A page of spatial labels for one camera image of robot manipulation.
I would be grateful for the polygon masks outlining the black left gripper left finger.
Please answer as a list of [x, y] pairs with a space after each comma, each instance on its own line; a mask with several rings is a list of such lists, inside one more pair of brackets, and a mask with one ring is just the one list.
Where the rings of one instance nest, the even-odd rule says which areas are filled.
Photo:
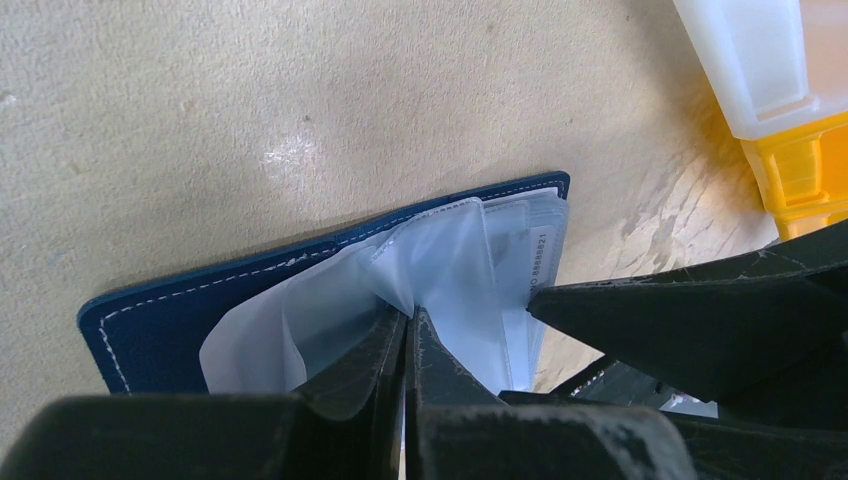
[[396, 479], [407, 317], [379, 312], [365, 338], [296, 390], [293, 479]]

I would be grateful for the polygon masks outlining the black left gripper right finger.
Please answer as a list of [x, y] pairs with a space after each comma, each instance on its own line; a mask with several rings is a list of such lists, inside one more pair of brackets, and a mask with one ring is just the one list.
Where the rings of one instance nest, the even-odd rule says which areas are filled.
[[530, 403], [488, 391], [442, 344], [423, 307], [407, 327], [410, 479], [693, 479], [683, 438], [645, 407]]

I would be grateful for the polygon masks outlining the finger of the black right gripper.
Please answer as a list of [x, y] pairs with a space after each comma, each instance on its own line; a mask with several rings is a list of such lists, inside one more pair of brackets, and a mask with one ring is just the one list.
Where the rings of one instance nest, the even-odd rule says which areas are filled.
[[847, 225], [659, 274], [548, 288], [529, 312], [723, 418], [847, 427]]

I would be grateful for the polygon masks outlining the white card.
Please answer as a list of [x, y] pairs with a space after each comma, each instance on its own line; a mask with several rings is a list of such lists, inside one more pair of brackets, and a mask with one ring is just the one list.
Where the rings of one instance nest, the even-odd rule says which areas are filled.
[[533, 295], [550, 282], [555, 230], [496, 227], [489, 233], [496, 298], [507, 355], [505, 390], [529, 391], [538, 365], [544, 326], [527, 311]]

